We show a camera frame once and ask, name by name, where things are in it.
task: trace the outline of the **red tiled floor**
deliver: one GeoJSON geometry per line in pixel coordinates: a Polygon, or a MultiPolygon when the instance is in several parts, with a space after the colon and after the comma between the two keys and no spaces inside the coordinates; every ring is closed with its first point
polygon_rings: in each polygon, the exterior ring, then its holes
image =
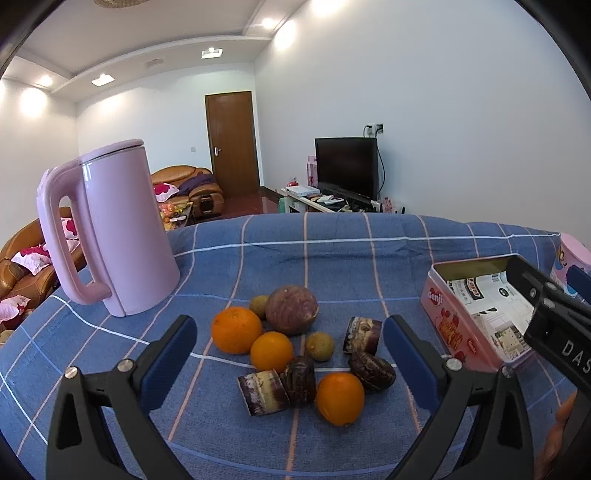
{"type": "Polygon", "coordinates": [[[265,194],[265,192],[260,192],[252,195],[246,195],[244,197],[225,199],[222,215],[208,220],[236,218],[244,215],[257,215],[260,213],[277,212],[277,201],[273,197],[265,194]]]}

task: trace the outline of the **kettle handle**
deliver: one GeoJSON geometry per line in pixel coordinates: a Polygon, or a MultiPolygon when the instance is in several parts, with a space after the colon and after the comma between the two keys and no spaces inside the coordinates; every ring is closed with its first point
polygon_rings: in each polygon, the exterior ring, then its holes
{"type": "Polygon", "coordinates": [[[111,282],[92,229],[82,166],[77,160],[47,170],[43,174],[37,188],[37,210],[53,267],[56,269],[66,295],[81,305],[90,305],[110,297],[112,295],[112,289],[109,288],[111,282]],[[61,226],[59,206],[60,200],[65,196],[70,198],[72,218],[80,238],[82,251],[95,280],[88,285],[84,285],[78,277],[61,226]]]}

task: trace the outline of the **pink container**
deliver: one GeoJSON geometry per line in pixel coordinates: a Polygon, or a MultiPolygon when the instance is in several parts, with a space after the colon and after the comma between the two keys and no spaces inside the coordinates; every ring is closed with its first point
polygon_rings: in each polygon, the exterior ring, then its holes
{"type": "MultiPolygon", "coordinates": [[[[497,372],[503,366],[515,369],[532,358],[533,350],[527,345],[516,358],[503,358],[448,286],[451,280],[503,272],[511,256],[436,263],[427,275],[421,304],[450,354],[472,370],[497,372]]],[[[517,341],[525,345],[521,334],[517,341]]]]}
{"type": "Polygon", "coordinates": [[[82,155],[47,170],[37,189],[37,210],[53,266],[76,303],[103,301],[124,317],[164,300],[180,278],[162,226],[141,140],[82,155]],[[72,215],[93,281],[82,284],[61,227],[60,200],[72,215]]]}
{"type": "Polygon", "coordinates": [[[561,285],[567,295],[583,301],[583,297],[566,282],[566,272],[572,265],[584,270],[585,273],[591,273],[591,252],[572,235],[561,233],[560,246],[550,278],[561,285]]]}

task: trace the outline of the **orange stripe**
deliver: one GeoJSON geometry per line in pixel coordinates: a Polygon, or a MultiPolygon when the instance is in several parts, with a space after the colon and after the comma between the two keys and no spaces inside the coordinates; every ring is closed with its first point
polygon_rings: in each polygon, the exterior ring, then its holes
{"type": "Polygon", "coordinates": [[[423,428],[421,427],[421,423],[418,421],[417,406],[414,402],[413,393],[410,391],[410,388],[408,387],[408,385],[406,386],[406,389],[407,389],[408,403],[410,405],[410,413],[413,417],[414,428],[416,429],[417,433],[421,433],[421,430],[423,428]]]}
{"type": "MultiPolygon", "coordinates": [[[[375,288],[378,291],[378,296],[379,296],[380,300],[382,301],[382,307],[384,308],[384,313],[386,314],[386,318],[387,318],[390,316],[390,313],[388,311],[388,306],[386,305],[386,302],[384,301],[384,296],[382,295],[382,288],[379,285],[378,262],[375,257],[374,237],[373,237],[373,234],[371,231],[371,225],[369,224],[369,218],[368,218],[367,213],[363,212],[363,216],[365,217],[365,223],[367,224],[367,227],[368,227],[369,244],[371,246],[372,261],[374,263],[375,288]]],[[[417,407],[414,402],[414,397],[413,397],[411,391],[408,389],[408,386],[407,386],[407,394],[408,394],[408,404],[410,406],[410,411],[413,416],[415,428],[417,429],[417,433],[421,433],[421,424],[418,421],[417,407]]]]}
{"type": "MultiPolygon", "coordinates": [[[[232,295],[230,296],[230,298],[228,299],[228,302],[226,303],[226,308],[228,308],[232,304],[232,301],[234,300],[234,297],[236,296],[236,292],[238,290],[238,284],[240,283],[240,277],[242,276],[242,269],[244,267],[244,233],[245,233],[246,226],[247,226],[248,222],[251,221],[253,216],[254,215],[251,215],[246,220],[246,222],[244,222],[244,224],[242,225],[242,234],[241,234],[241,240],[240,240],[240,243],[241,243],[241,246],[240,246],[240,267],[238,268],[238,276],[236,277],[236,283],[234,284],[234,290],[232,291],[232,295]]],[[[205,350],[202,353],[202,355],[204,357],[207,356],[207,354],[209,353],[209,349],[212,347],[212,345],[213,345],[213,338],[210,337],[209,341],[205,347],[205,350]]],[[[168,441],[169,442],[172,442],[174,434],[177,431],[178,424],[181,421],[181,418],[183,416],[185,408],[187,408],[187,404],[189,403],[189,398],[191,397],[191,393],[193,393],[193,389],[195,388],[195,383],[197,382],[197,377],[201,373],[201,369],[203,368],[204,362],[205,362],[204,358],[202,358],[199,361],[199,364],[197,366],[197,370],[195,371],[195,374],[193,375],[193,379],[191,380],[191,383],[189,384],[189,389],[187,390],[187,393],[185,395],[183,403],[182,403],[180,409],[178,410],[177,417],[174,419],[173,428],[170,430],[170,434],[168,434],[168,441]]]]}
{"type": "Polygon", "coordinates": [[[423,224],[423,229],[425,230],[425,236],[427,237],[427,246],[429,247],[429,255],[431,256],[431,264],[435,263],[435,258],[433,258],[433,248],[431,247],[431,240],[429,240],[429,232],[427,230],[427,225],[425,224],[424,220],[421,218],[420,215],[417,215],[417,218],[421,220],[423,224]]]}
{"type": "MultiPolygon", "coordinates": [[[[308,288],[308,212],[304,214],[304,286],[308,288]]],[[[306,336],[301,336],[300,341],[300,355],[304,355],[306,350],[306,336]]],[[[285,470],[291,472],[296,460],[296,440],[297,428],[300,422],[300,409],[296,408],[294,411],[294,418],[291,421],[290,433],[290,448],[287,452],[287,462],[285,463],[285,470]]],[[[284,480],[291,480],[291,476],[286,475],[284,480]]]]}
{"type": "MultiPolygon", "coordinates": [[[[291,434],[290,434],[290,450],[287,455],[287,464],[285,465],[285,470],[291,472],[294,468],[294,461],[296,459],[296,437],[297,437],[297,428],[300,421],[300,409],[297,408],[294,411],[294,419],[291,422],[291,434]]],[[[284,480],[291,480],[291,476],[286,475],[284,480]]]]}
{"type": "MultiPolygon", "coordinates": [[[[198,223],[197,225],[195,225],[195,230],[193,232],[193,250],[195,250],[195,239],[197,238],[197,227],[199,225],[200,225],[200,223],[198,223]]],[[[142,333],[142,336],[139,337],[139,339],[136,340],[135,343],[132,345],[132,347],[127,351],[127,353],[125,354],[124,358],[129,358],[129,356],[131,355],[131,352],[133,352],[135,350],[135,347],[137,347],[139,345],[140,341],[142,341],[144,339],[144,337],[148,334],[148,332],[150,331],[150,329],[152,328],[152,326],[156,322],[156,319],[159,317],[159,315],[164,311],[164,309],[166,307],[168,307],[168,305],[170,305],[170,302],[173,301],[174,296],[181,290],[181,288],[184,287],[185,283],[187,282],[187,280],[191,276],[191,273],[193,273],[193,267],[194,266],[195,266],[195,252],[193,252],[193,259],[191,261],[191,268],[189,268],[189,273],[187,274],[187,276],[185,277],[185,279],[178,286],[178,288],[174,292],[174,294],[168,299],[168,301],[166,302],[166,304],[164,304],[164,306],[161,309],[159,309],[158,312],[156,312],[156,315],[154,315],[154,320],[152,320],[152,322],[150,322],[150,324],[146,327],[146,329],[142,333]]]]}
{"type": "Polygon", "coordinates": [[[546,377],[548,377],[548,380],[550,380],[550,385],[552,385],[552,388],[554,389],[554,395],[556,395],[556,401],[558,402],[558,406],[559,407],[562,406],[562,402],[560,401],[560,397],[558,396],[558,390],[556,390],[556,385],[554,384],[554,380],[552,380],[552,377],[550,376],[550,374],[546,370],[546,367],[544,366],[544,364],[542,362],[540,362],[539,358],[537,359],[537,362],[540,364],[540,367],[542,367],[542,370],[546,374],[546,377]]]}
{"type": "MultiPolygon", "coordinates": [[[[105,319],[100,323],[99,327],[102,327],[103,324],[109,319],[111,318],[111,315],[107,315],[105,317],[105,319]]],[[[99,329],[95,329],[94,332],[92,332],[90,334],[90,336],[86,339],[86,341],[84,342],[84,344],[82,345],[82,347],[80,347],[80,350],[78,350],[78,353],[75,354],[74,358],[70,361],[70,363],[68,364],[68,367],[72,365],[72,363],[74,363],[76,361],[76,359],[78,358],[78,356],[82,353],[82,350],[84,350],[84,348],[86,348],[86,345],[88,345],[88,342],[90,342],[90,340],[92,340],[92,338],[96,335],[96,332],[98,332],[99,329]]],[[[41,404],[41,406],[39,407],[39,409],[37,410],[37,412],[35,413],[35,416],[33,417],[33,419],[31,420],[31,423],[29,424],[29,427],[27,429],[27,431],[25,432],[24,437],[21,440],[21,444],[18,446],[18,450],[17,450],[17,457],[20,455],[21,450],[22,450],[22,446],[25,444],[25,440],[27,439],[27,436],[29,435],[29,432],[31,431],[31,428],[33,427],[33,424],[35,423],[35,420],[37,420],[37,417],[39,416],[39,414],[41,413],[41,410],[43,409],[43,407],[45,407],[45,404],[47,403],[47,401],[49,400],[49,397],[51,397],[51,394],[55,391],[55,389],[57,388],[57,386],[60,384],[61,381],[61,375],[60,378],[57,379],[57,382],[53,385],[53,388],[51,389],[51,391],[47,394],[47,396],[45,397],[45,400],[43,400],[43,403],[41,404]]]]}
{"type": "Polygon", "coordinates": [[[390,312],[388,311],[388,306],[386,305],[386,302],[384,301],[384,295],[382,295],[382,287],[379,284],[378,263],[376,262],[376,259],[375,259],[374,237],[371,232],[371,226],[369,224],[369,218],[368,218],[367,213],[363,212],[363,216],[365,217],[365,223],[367,224],[367,227],[368,227],[369,246],[371,247],[371,256],[372,256],[372,261],[374,264],[375,289],[378,292],[379,299],[382,301],[382,308],[384,309],[384,313],[386,314],[386,318],[387,318],[390,316],[390,312]]]}
{"type": "MultiPolygon", "coordinates": [[[[10,366],[10,368],[7,370],[6,374],[4,375],[4,380],[5,380],[5,381],[7,381],[7,379],[8,379],[8,374],[9,374],[9,373],[12,371],[12,369],[14,368],[14,366],[17,364],[17,362],[18,362],[18,359],[20,359],[20,357],[23,355],[23,353],[25,353],[25,350],[27,349],[27,347],[28,347],[29,345],[31,345],[31,342],[32,342],[32,341],[33,341],[35,338],[37,338],[37,335],[39,335],[39,333],[40,333],[40,332],[41,332],[41,331],[42,331],[42,330],[43,330],[43,329],[44,329],[44,328],[47,326],[47,324],[48,324],[50,321],[52,321],[52,320],[55,318],[55,316],[56,316],[58,313],[60,313],[60,312],[61,312],[61,311],[62,311],[62,310],[65,308],[65,306],[66,306],[65,304],[62,304],[62,305],[61,305],[61,307],[59,307],[59,308],[56,310],[56,312],[55,312],[53,315],[51,315],[51,317],[49,317],[49,318],[47,319],[47,321],[46,321],[46,322],[45,322],[43,325],[41,325],[41,328],[39,328],[39,330],[37,330],[37,333],[35,333],[35,335],[33,335],[33,337],[31,338],[31,340],[29,340],[29,341],[27,342],[27,344],[26,344],[26,345],[25,345],[25,346],[22,348],[21,352],[20,352],[20,353],[17,355],[17,357],[14,359],[14,362],[12,362],[12,365],[10,366]]],[[[0,391],[2,390],[2,387],[3,387],[3,386],[4,386],[4,383],[2,383],[2,384],[0,385],[0,391]]]]}

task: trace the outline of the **screw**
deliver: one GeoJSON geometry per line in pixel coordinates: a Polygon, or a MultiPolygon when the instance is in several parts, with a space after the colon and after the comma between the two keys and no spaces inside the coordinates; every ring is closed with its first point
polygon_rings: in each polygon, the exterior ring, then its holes
{"type": "Polygon", "coordinates": [[[450,358],[447,362],[445,362],[445,365],[452,372],[459,372],[462,369],[462,362],[460,362],[457,358],[450,358]]]}
{"type": "Polygon", "coordinates": [[[515,372],[513,371],[513,369],[511,369],[509,367],[503,367],[503,368],[501,368],[501,372],[507,378],[513,378],[515,376],[515,372]]]}
{"type": "Polygon", "coordinates": [[[66,368],[66,373],[64,373],[64,377],[66,377],[68,380],[71,380],[76,375],[78,375],[78,369],[76,367],[66,368]]]}
{"type": "Polygon", "coordinates": [[[134,361],[129,358],[125,358],[117,364],[117,370],[121,373],[127,373],[134,367],[134,361]]]}

